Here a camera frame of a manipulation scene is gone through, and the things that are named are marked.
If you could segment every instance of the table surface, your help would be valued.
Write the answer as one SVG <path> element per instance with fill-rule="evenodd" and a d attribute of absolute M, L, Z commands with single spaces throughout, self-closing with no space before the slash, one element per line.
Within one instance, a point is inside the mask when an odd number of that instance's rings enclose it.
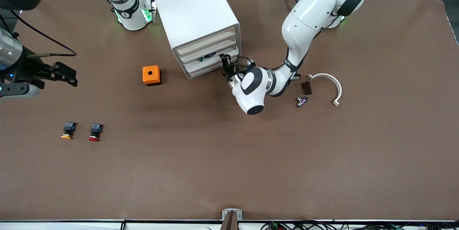
<path fill-rule="evenodd" d="M 285 57 L 293 0 L 228 0 L 242 52 Z M 0 101 L 0 219 L 454 220 L 458 47 L 438 0 L 366 0 L 311 45 L 284 95 L 247 116 L 219 71 L 187 80 L 160 23 L 129 32 L 105 0 L 43 0 L 23 18 L 73 48 L 78 87 Z M 19 23 L 35 52 L 63 52 Z M 163 69 L 146 87 L 143 66 Z M 307 74 L 330 73 L 295 107 Z M 78 122 L 74 140 L 59 136 Z M 105 124 L 101 142 L 90 126 Z"/>

